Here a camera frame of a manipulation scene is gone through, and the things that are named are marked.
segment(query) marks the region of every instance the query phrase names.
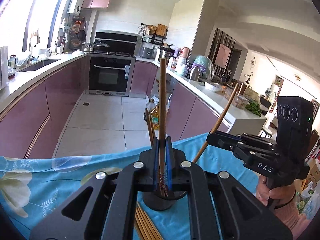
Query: blue floral tablecloth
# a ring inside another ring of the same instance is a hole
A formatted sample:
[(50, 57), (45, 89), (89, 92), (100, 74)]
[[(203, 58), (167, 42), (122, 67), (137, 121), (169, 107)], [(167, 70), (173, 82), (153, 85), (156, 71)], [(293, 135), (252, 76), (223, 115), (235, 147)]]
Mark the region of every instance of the blue floral tablecloth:
[[(207, 134), (173, 143), (192, 160)], [(0, 157), (0, 203), (17, 229), (29, 239), (30, 230), (85, 183), (95, 171), (117, 172), (138, 160), (142, 147), (118, 154), (31, 160)], [(243, 167), (231, 152), (208, 146), (198, 163), (205, 171), (228, 171), (252, 193), (258, 177)], [(178, 200), (170, 209), (155, 212), (138, 201), (165, 240), (190, 239), (188, 200)], [(139, 239), (134, 232), (133, 239)]]

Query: metal screw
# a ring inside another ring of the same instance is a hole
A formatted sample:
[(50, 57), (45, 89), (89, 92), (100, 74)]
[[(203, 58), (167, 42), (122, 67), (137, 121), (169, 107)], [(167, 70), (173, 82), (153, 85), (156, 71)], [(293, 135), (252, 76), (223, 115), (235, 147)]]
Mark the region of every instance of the metal screw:
[(227, 179), (229, 178), (229, 173), (227, 173), (226, 171), (221, 171), (219, 172), (219, 177), (222, 179)]
[(189, 168), (191, 166), (191, 162), (188, 162), (188, 161), (183, 161), (181, 163), (181, 166), (184, 167), (184, 168)]
[(139, 168), (142, 168), (143, 167), (143, 163), (142, 162), (135, 162), (133, 164), (133, 166), (136, 168), (136, 169), (139, 169)]
[(96, 179), (104, 179), (105, 177), (106, 177), (106, 174), (102, 171), (96, 174)]

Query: water heater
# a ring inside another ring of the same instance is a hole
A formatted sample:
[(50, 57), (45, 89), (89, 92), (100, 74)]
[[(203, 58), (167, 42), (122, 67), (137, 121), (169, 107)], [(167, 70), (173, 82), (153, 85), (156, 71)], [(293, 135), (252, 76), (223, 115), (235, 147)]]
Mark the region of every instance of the water heater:
[(68, 13), (78, 16), (84, 0), (71, 0)]

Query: gas stove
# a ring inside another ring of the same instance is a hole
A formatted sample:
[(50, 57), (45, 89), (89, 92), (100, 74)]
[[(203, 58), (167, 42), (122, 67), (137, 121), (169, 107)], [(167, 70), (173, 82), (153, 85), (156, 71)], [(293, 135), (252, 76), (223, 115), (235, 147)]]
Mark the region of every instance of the gas stove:
[(104, 54), (104, 55), (113, 55), (113, 56), (122, 56), (122, 57), (132, 57), (130, 53), (126, 52), (103, 52), (103, 51), (94, 51), (93, 54)]

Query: wooden chopstick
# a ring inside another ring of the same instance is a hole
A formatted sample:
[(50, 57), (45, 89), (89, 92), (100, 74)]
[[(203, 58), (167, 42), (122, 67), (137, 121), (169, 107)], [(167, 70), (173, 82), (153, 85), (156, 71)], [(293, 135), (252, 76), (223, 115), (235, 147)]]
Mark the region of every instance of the wooden chopstick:
[(164, 160), (165, 160), (165, 105), (166, 105), (166, 60), (160, 59), (160, 82), (159, 82), (159, 173), (160, 193), (165, 196), (164, 191)]
[(150, 144), (151, 144), (151, 148), (152, 148), (154, 136), (152, 134), (152, 128), (151, 128), (151, 123), (150, 123), (150, 114), (148, 112), (148, 109), (145, 109), (145, 115), (147, 118), (148, 132), (149, 132)]
[(153, 235), (153, 237), (155, 238), (155, 240), (161, 240), (157, 234), (157, 232), (153, 229), (152, 225), (150, 224), (149, 220), (146, 217), (146, 214), (144, 213), (144, 211), (142, 210), (142, 208), (140, 207), (140, 205), (138, 204), (138, 207), (136, 208), (136, 212), (139, 212), (140, 216), (143, 219), (144, 224), (147, 226), (147, 228), (150, 229), (150, 233)]
[(140, 240), (144, 240), (143, 239), (143, 236), (142, 236), (142, 233), (140, 231), (140, 228), (138, 226), (138, 223), (137, 223), (137, 220), (134, 218), (134, 228), (136, 229), (137, 233), (138, 233), (138, 236), (139, 236), (139, 239)]
[(139, 202), (137, 202), (137, 205), (138, 205), (138, 208), (140, 208), (141, 212), (143, 212), (143, 213), (145, 214), (145, 218), (147, 218), (147, 220), (148, 220), (148, 222), (149, 222), (148, 224), (151, 225), (151, 227), (153, 228), (153, 231), (157, 234), (158, 239), (164, 240), (164, 239), (162, 238), (162, 236), (160, 235), (158, 229), (156, 228), (156, 226), (153, 224), (152, 220), (151, 220), (150, 217), (148, 216), (148, 214), (141, 208)]
[[(220, 124), (221, 124), (222, 121), (223, 121), (223, 118), (225, 117), (227, 111), (229, 110), (229, 107), (230, 107), (230, 105), (231, 105), (231, 103), (232, 103), (233, 98), (235, 97), (235, 95), (236, 95), (236, 93), (237, 93), (238, 87), (239, 87), (239, 84), (237, 83), (236, 86), (235, 86), (235, 88), (234, 88), (234, 90), (233, 90), (233, 92), (232, 92), (232, 94), (231, 94), (231, 96), (230, 96), (230, 98), (229, 98), (229, 101), (228, 101), (226, 107), (223, 109), (223, 111), (222, 111), (219, 119), (217, 120), (217, 122), (215, 123), (214, 127), (213, 127), (212, 130), (210, 131), (210, 134), (215, 133), (215, 132), (218, 130)], [(196, 162), (198, 161), (198, 159), (199, 159), (200, 156), (203, 154), (203, 152), (205, 151), (205, 149), (207, 148), (207, 146), (208, 146), (208, 143), (207, 143), (207, 141), (205, 141), (205, 143), (202, 145), (201, 149), (200, 149), (199, 152), (197, 153), (196, 157), (193, 159), (193, 161), (192, 161), (193, 163), (196, 163)]]
[(148, 240), (149, 238), (147, 238), (147, 235), (146, 235), (146, 231), (147, 230), (144, 228), (144, 226), (142, 226), (142, 224), (141, 224), (141, 222), (140, 222), (140, 220), (138, 218), (137, 212), (134, 214), (134, 217), (135, 217), (135, 219), (137, 221), (137, 224), (138, 224), (138, 227), (139, 227), (140, 232), (142, 234), (143, 240)]

